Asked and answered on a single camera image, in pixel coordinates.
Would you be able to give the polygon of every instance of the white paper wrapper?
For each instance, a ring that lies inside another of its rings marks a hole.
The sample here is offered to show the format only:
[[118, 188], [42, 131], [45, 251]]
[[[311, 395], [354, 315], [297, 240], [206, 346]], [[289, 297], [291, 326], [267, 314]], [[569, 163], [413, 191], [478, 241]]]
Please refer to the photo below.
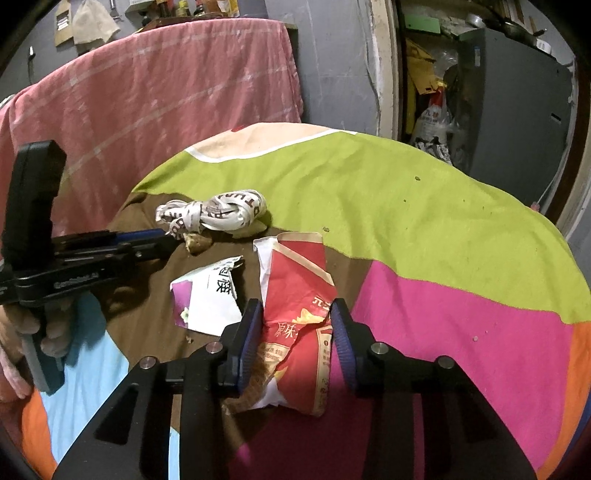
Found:
[[179, 240], [185, 232], [201, 233], [204, 228], [243, 238], [267, 228], [257, 220], [266, 211], [263, 195], [256, 190], [237, 190], [206, 202], [171, 200], [156, 208], [156, 222], [168, 225], [168, 233]]
[[240, 322], [232, 270], [241, 264], [241, 256], [227, 258], [174, 280], [170, 291], [174, 296], [175, 323], [220, 336], [225, 327]]
[[263, 306], [265, 306], [265, 300], [267, 299], [267, 288], [269, 287], [269, 276], [271, 275], [271, 255], [273, 252], [273, 245], [276, 243], [276, 236], [257, 238], [252, 242], [254, 251], [259, 257], [259, 265], [261, 266], [259, 280], [261, 282], [261, 296]]

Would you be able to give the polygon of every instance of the orange fabric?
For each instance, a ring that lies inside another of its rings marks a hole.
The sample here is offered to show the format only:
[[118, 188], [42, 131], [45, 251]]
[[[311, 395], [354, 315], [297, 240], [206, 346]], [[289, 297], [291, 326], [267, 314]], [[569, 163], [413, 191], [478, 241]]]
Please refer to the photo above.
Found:
[[57, 463], [51, 453], [47, 413], [37, 389], [22, 411], [21, 425], [25, 458], [43, 480], [51, 480]]
[[558, 467], [579, 425], [591, 389], [591, 322], [576, 323], [573, 328], [562, 426], [548, 458], [538, 469], [539, 480], [546, 480]]

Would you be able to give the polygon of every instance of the light blue fabric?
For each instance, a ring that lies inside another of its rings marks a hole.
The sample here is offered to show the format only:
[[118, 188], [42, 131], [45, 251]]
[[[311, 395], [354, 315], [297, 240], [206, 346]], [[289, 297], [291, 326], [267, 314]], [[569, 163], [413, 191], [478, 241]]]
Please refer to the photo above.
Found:
[[[64, 362], [66, 382], [53, 395], [41, 394], [51, 452], [58, 463], [129, 370], [129, 362], [106, 332], [98, 300], [85, 293], [76, 309], [72, 346]], [[168, 477], [178, 480], [179, 435], [170, 430]]]

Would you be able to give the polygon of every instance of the shoelace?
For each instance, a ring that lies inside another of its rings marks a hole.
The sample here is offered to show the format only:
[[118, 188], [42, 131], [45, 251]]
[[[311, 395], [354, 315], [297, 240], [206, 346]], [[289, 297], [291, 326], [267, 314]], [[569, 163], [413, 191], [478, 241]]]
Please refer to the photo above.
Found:
[[171, 200], [156, 208], [156, 221], [168, 224], [168, 233], [180, 239], [184, 232], [204, 228], [232, 232], [251, 225], [267, 211], [263, 195], [256, 190], [222, 193], [206, 202]]

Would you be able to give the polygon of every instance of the metal bolt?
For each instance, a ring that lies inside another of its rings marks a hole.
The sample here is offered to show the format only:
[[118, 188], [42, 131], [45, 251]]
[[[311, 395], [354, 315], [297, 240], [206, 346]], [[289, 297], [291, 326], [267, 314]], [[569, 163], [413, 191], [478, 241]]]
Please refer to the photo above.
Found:
[[383, 355], [385, 353], [388, 353], [388, 345], [386, 345], [383, 342], [375, 342], [372, 346], [371, 346], [371, 351], [373, 353], [377, 353], [378, 355]]
[[157, 359], [154, 356], [145, 356], [139, 361], [139, 367], [147, 370], [156, 365], [156, 361]]
[[442, 355], [437, 359], [437, 363], [439, 364], [439, 366], [441, 368], [445, 368], [446, 370], [449, 370], [450, 368], [453, 368], [456, 366], [456, 361], [447, 355]]
[[205, 346], [205, 350], [207, 350], [209, 353], [218, 353], [222, 350], [223, 345], [220, 342], [209, 342], [206, 346]]

